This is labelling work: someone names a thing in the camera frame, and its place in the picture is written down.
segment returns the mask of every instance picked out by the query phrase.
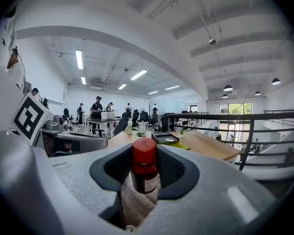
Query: desk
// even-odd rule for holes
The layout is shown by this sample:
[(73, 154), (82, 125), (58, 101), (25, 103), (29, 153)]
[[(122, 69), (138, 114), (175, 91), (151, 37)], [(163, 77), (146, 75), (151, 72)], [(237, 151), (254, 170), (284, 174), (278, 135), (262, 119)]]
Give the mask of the desk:
[(101, 123), (113, 123), (113, 122), (117, 122), (120, 121), (120, 118), (114, 118), (114, 119), (105, 119), (102, 120), (101, 118), (88, 118), (86, 119), (87, 122), (87, 128), (88, 128), (88, 135), (92, 135), (91, 131), (90, 131), (90, 126), (89, 123), (97, 123), (97, 124), (101, 124)]
[[(136, 133), (138, 133), (138, 131), (133, 131), (133, 135), (128, 135), (127, 131), (120, 132), (108, 141), (108, 148), (121, 144), (133, 143), (135, 140), (139, 139), (139, 137), (136, 136)], [(171, 132), (171, 134), (178, 137), (178, 132)], [(146, 132), (146, 137), (151, 138), (150, 131)], [(180, 139), (180, 142), (195, 153), (219, 160), (230, 161), (240, 154), (240, 150), (197, 131), (185, 132), (184, 137)]]
[(87, 119), (89, 119), (90, 118), (90, 115), (87, 115), (87, 114), (83, 114), (83, 122), (84, 122), (84, 125), (86, 126), (86, 121), (87, 121)]

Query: white ceiling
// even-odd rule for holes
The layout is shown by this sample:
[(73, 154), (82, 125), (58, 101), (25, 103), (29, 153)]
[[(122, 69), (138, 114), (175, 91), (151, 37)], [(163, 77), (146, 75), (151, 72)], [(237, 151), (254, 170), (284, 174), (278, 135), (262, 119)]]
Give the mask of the white ceiling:
[[(209, 99), (221, 98), (230, 84), (241, 93), (264, 90), (263, 84), (283, 61), (291, 28), (272, 0), (117, 0), (126, 3), (169, 32), (176, 47), (186, 53), (203, 75)], [(209, 40), (216, 40), (214, 45)], [(105, 44), (68, 37), (47, 37), (50, 54), (68, 81), (79, 82), (74, 52), (83, 50), (83, 73), (87, 82), (107, 83), (124, 91), (146, 94), (162, 91), (181, 81), (137, 56)], [(55, 52), (68, 53), (58, 58)], [(111, 67), (109, 80), (106, 81)], [(137, 81), (130, 78), (142, 69), (148, 73)]]
[[(73, 37), (42, 37), (36, 40), (44, 43), (58, 69), (71, 84), (81, 84), (81, 76), (85, 76), (85, 86), (93, 83), (118, 91), (122, 84), (127, 84), (122, 92), (140, 95), (148, 95), (153, 91), (164, 93), (165, 88), (175, 85), (186, 88), (179, 79), (168, 72), (113, 46)], [(77, 49), (82, 50), (83, 70), (77, 66)], [(147, 73), (134, 81), (130, 80), (143, 69), (147, 70)]]

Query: air vent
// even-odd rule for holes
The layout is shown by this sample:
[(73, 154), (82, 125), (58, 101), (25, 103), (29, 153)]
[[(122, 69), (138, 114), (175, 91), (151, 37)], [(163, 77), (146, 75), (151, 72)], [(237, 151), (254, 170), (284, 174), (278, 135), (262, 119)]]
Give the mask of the air vent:
[(93, 90), (102, 90), (103, 89), (103, 86), (102, 85), (99, 85), (99, 84), (90, 84), (90, 89), (93, 89)]
[(90, 89), (93, 90), (109, 90), (109, 87), (103, 84), (90, 84)]

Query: brown glass bottle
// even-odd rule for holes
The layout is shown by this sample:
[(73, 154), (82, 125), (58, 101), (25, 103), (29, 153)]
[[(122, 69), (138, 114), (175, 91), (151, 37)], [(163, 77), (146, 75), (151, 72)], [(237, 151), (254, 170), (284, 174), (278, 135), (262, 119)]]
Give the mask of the brown glass bottle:
[(131, 175), (134, 188), (140, 193), (150, 193), (157, 186), (156, 146), (156, 142), (149, 138), (141, 138), (133, 143)]

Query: green trees outside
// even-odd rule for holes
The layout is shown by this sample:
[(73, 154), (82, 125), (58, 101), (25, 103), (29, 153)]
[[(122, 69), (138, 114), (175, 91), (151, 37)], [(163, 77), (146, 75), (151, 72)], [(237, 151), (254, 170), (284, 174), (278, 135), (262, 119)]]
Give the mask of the green trees outside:
[(229, 104), (229, 115), (252, 114), (251, 103)]

